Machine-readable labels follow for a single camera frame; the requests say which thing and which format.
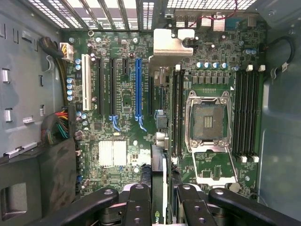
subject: red wire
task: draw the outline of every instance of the red wire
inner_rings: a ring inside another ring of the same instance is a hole
[[[189,26],[189,28],[192,27],[193,25],[195,25],[197,23],[197,21],[200,20],[200,19],[202,19],[202,18],[207,18],[207,19],[210,19],[210,20],[224,20],[224,19],[227,19],[227,18],[230,18],[230,17],[234,16],[234,14],[236,13],[236,11],[238,9],[238,2],[237,2],[237,0],[234,0],[234,2],[235,2],[235,9],[228,16],[221,17],[221,18],[214,18],[214,17],[211,17],[211,16],[200,16],[193,24],[191,24]]]

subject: white power connector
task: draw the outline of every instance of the white power connector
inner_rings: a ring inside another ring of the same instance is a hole
[[[73,63],[73,46],[67,42],[60,42],[60,50],[64,53],[62,59]]]

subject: wire bundle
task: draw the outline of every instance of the wire bundle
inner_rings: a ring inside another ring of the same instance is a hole
[[[68,113],[66,109],[47,116],[41,126],[41,138],[45,144],[52,145],[55,142],[55,134],[58,129],[60,137],[68,139]]]

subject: black ram slot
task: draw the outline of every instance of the black ram slot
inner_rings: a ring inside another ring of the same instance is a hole
[[[98,113],[104,115],[104,73],[103,73],[103,61],[100,58],[96,59],[97,65],[97,77],[99,81],[99,90],[98,90]]]
[[[128,69],[129,69],[128,59],[122,59],[122,74],[128,75],[129,73]]]
[[[172,124],[172,152],[173,156],[176,156],[176,136],[178,135],[176,132],[176,123],[177,123],[177,97],[178,97],[178,72],[174,72],[173,74],[174,81],[173,81],[173,124]]]
[[[110,115],[116,115],[116,60],[110,59]]]
[[[149,115],[154,114],[154,78],[149,77],[149,100],[148,100],[148,112]]]
[[[179,89],[178,89],[178,135],[177,135],[177,156],[179,158],[182,158],[182,142],[183,142],[183,89],[184,89],[184,73],[185,71],[181,71],[178,75],[178,81],[179,81]]]

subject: yellow wire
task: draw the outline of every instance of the yellow wire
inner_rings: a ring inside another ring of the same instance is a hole
[[[68,118],[66,116],[59,116],[59,118],[63,118],[63,119],[68,120]]]

